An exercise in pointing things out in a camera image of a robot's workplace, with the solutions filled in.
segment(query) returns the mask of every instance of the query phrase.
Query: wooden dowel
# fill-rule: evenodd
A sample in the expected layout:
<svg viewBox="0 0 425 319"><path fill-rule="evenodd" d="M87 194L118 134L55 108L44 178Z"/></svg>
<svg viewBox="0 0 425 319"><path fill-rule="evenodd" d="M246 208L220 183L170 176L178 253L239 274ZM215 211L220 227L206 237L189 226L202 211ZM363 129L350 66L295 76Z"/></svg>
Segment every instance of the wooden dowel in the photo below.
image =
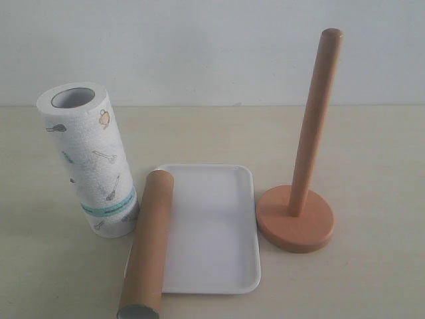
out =
<svg viewBox="0 0 425 319"><path fill-rule="evenodd" d="M321 34L299 138L288 206L289 214L294 217L302 213L307 199L342 38L343 33L338 29L327 29Z"/></svg>

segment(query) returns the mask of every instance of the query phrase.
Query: paper towel roll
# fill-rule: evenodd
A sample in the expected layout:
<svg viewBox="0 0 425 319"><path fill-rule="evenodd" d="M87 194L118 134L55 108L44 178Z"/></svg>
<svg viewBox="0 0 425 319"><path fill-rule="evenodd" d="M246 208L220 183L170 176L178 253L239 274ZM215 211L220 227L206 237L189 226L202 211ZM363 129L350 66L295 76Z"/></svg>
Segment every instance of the paper towel roll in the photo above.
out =
<svg viewBox="0 0 425 319"><path fill-rule="evenodd" d="M106 238L125 235L139 212L106 89L80 82L57 86L37 100L92 230Z"/></svg>

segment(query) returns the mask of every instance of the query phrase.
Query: cardboard tube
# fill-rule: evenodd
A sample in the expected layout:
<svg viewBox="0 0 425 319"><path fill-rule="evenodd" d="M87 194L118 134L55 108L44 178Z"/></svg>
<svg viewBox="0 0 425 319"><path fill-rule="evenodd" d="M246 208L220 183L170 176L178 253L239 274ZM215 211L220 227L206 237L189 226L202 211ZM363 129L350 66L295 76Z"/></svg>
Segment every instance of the cardboard tube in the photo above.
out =
<svg viewBox="0 0 425 319"><path fill-rule="evenodd" d="M147 176L117 319L159 318L173 188L167 171Z"/></svg>

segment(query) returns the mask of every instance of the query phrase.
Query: round wooden base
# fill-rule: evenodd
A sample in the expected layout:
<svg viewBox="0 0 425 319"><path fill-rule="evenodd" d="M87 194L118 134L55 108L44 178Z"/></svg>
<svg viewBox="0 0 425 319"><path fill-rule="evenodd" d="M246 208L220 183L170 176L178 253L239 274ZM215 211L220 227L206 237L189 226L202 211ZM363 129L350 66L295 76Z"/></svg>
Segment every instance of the round wooden base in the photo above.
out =
<svg viewBox="0 0 425 319"><path fill-rule="evenodd" d="M299 217L288 214L291 186L269 189L257 204L258 226L272 244L292 253L309 253L324 247L333 232L330 206L314 191L309 191Z"/></svg>

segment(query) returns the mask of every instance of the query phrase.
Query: white wall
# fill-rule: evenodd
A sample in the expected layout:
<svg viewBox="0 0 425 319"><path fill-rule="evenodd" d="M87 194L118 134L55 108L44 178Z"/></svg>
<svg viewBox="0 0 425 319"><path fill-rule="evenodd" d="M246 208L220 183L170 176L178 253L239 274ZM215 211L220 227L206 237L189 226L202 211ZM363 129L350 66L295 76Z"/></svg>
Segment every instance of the white wall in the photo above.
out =
<svg viewBox="0 0 425 319"><path fill-rule="evenodd" d="M424 0L3 0L0 105L77 80L115 105L303 104L328 27L332 103L425 103Z"/></svg>

